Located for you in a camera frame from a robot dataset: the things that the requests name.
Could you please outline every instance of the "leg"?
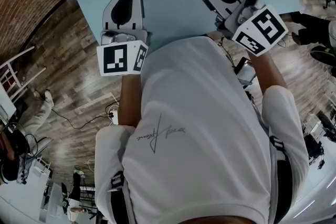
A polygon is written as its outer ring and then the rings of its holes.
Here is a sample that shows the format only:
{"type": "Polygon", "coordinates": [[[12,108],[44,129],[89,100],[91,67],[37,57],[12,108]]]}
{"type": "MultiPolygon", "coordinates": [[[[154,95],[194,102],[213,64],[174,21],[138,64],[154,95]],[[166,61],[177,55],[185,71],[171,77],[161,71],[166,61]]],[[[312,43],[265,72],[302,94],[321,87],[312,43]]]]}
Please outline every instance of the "leg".
{"type": "Polygon", "coordinates": [[[329,25],[328,20],[320,19],[308,14],[301,14],[299,12],[291,13],[291,17],[294,23],[301,24],[309,30],[318,31],[320,28],[325,28],[329,25]]]}
{"type": "Polygon", "coordinates": [[[22,127],[24,128],[26,134],[34,135],[36,131],[44,124],[46,119],[49,117],[51,109],[54,106],[54,102],[49,91],[45,92],[45,96],[46,97],[42,106],[39,108],[39,111],[35,115],[26,116],[25,118],[27,118],[27,120],[23,119],[22,122],[19,121],[20,125],[22,125],[22,127]]]}
{"type": "Polygon", "coordinates": [[[301,45],[308,45],[311,43],[319,42],[318,34],[308,29],[300,29],[299,38],[300,38],[301,45]]]}
{"type": "Polygon", "coordinates": [[[69,199],[79,201],[80,200],[80,180],[81,177],[79,174],[74,173],[74,181],[73,181],[73,190],[69,195],[69,199]]]}

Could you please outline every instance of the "shoe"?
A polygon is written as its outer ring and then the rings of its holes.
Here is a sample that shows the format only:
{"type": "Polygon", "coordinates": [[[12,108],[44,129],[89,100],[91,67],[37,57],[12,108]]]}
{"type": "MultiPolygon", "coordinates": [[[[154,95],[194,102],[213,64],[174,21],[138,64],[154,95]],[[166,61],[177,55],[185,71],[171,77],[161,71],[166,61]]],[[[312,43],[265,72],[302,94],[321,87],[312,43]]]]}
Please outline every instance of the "shoe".
{"type": "Polygon", "coordinates": [[[292,38],[293,41],[297,44],[297,45],[301,45],[301,40],[299,35],[295,34],[294,32],[292,32],[292,38]]]}
{"type": "Polygon", "coordinates": [[[34,94],[34,97],[35,97],[35,98],[40,98],[40,99],[42,99],[42,97],[41,97],[41,95],[40,95],[40,93],[39,93],[38,91],[35,90],[35,91],[33,92],[33,94],[34,94]]]}
{"type": "Polygon", "coordinates": [[[51,103],[54,106],[53,97],[51,96],[51,93],[48,90],[44,92],[44,100],[46,100],[48,103],[51,103]]]}
{"type": "Polygon", "coordinates": [[[78,175],[80,175],[81,178],[85,178],[85,173],[81,170],[75,169],[74,174],[78,174],[78,175]]]}

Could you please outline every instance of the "chair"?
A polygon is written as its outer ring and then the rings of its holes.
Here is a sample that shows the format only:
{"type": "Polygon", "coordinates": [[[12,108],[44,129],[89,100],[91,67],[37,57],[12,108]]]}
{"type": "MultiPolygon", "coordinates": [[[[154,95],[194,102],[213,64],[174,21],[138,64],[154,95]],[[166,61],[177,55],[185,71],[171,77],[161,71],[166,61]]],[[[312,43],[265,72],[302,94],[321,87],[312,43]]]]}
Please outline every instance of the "chair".
{"type": "Polygon", "coordinates": [[[0,82],[3,85],[4,89],[6,90],[6,93],[8,94],[9,98],[12,100],[13,103],[15,103],[27,91],[27,88],[26,88],[27,85],[31,83],[34,79],[36,79],[43,71],[46,70],[46,67],[42,68],[38,73],[36,73],[34,76],[32,76],[30,79],[28,79],[23,84],[17,78],[16,76],[17,71],[13,70],[11,62],[34,48],[35,47],[32,46],[29,49],[26,49],[20,52],[16,56],[10,58],[6,62],[4,62],[2,65],[0,65],[0,70],[7,68],[2,74],[2,76],[0,77],[0,82]],[[9,92],[11,92],[14,86],[17,86],[18,89],[12,95],[9,95],[9,92]]]}

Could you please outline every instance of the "backpack strap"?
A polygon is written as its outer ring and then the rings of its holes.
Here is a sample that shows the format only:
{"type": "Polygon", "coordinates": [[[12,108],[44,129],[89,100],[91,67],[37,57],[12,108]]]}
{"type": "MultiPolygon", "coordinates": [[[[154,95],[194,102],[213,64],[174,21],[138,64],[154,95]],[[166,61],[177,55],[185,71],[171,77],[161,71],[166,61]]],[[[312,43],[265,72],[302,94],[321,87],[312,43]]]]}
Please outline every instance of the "backpack strap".
{"type": "Polygon", "coordinates": [[[275,136],[271,136],[269,140],[276,149],[277,158],[278,199],[274,224],[278,224],[288,213],[292,204],[293,175],[283,142],[277,139],[275,136]]]}
{"type": "Polygon", "coordinates": [[[111,179],[111,207],[116,224],[135,224],[131,198],[123,171],[111,179]]]}

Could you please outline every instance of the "person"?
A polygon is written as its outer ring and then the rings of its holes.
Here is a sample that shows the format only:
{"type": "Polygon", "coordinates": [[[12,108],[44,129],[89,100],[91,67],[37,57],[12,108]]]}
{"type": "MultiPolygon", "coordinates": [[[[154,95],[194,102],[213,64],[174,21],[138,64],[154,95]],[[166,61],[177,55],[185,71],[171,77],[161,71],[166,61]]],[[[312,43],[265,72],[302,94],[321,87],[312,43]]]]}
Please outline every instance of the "person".
{"type": "Polygon", "coordinates": [[[292,33],[293,40],[298,45],[320,43],[327,48],[336,47],[336,21],[320,19],[300,12],[291,13],[292,21],[304,26],[299,34],[292,33]]]}
{"type": "Polygon", "coordinates": [[[86,212],[85,208],[80,207],[80,182],[85,174],[81,170],[75,169],[73,175],[73,189],[69,195],[67,216],[71,223],[78,224],[76,219],[80,213],[86,212]]]}
{"type": "Polygon", "coordinates": [[[0,165],[2,173],[0,176],[0,185],[14,180],[18,180],[18,183],[21,183],[24,177],[28,175],[33,159],[30,158],[27,160],[24,155],[27,152],[31,152],[34,146],[36,146],[36,141],[32,135],[35,135],[37,130],[45,123],[54,106],[49,90],[45,91],[44,99],[41,98],[37,91],[34,92],[34,96],[34,102],[22,114],[13,134],[7,137],[5,132],[1,132],[0,165]],[[17,151],[19,148],[19,151],[15,152],[12,145],[16,145],[15,150],[17,151]],[[18,178],[18,174],[22,173],[24,177],[18,178]]]}
{"type": "MultiPolygon", "coordinates": [[[[249,55],[269,135],[290,159],[293,200],[308,154],[292,93],[269,53],[249,55]]],[[[208,37],[172,42],[150,54],[141,76],[122,77],[119,126],[96,136],[96,205],[111,216],[114,130],[130,134],[119,154],[138,224],[266,224],[269,137],[219,46],[208,37]]]]}

